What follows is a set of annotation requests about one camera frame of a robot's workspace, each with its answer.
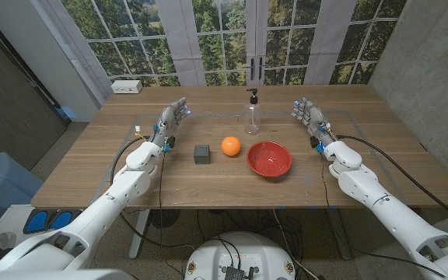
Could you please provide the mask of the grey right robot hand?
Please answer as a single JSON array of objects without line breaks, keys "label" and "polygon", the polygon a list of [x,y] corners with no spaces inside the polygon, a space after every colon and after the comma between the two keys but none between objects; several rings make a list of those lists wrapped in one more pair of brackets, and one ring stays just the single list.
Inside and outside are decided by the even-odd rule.
[{"label": "grey right robot hand", "polygon": [[324,117],[322,111],[306,97],[294,101],[292,116],[307,127],[311,136],[317,138],[321,135],[328,135],[331,128],[331,124]]}]

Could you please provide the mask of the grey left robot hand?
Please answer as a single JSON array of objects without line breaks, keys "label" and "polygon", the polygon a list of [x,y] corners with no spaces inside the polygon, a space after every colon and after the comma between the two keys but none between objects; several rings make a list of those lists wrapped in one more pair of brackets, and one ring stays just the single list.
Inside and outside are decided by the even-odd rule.
[{"label": "grey left robot hand", "polygon": [[177,133],[181,121],[190,114],[191,111],[187,107],[185,97],[171,103],[163,110],[159,117],[156,134],[164,137],[174,136]]}]

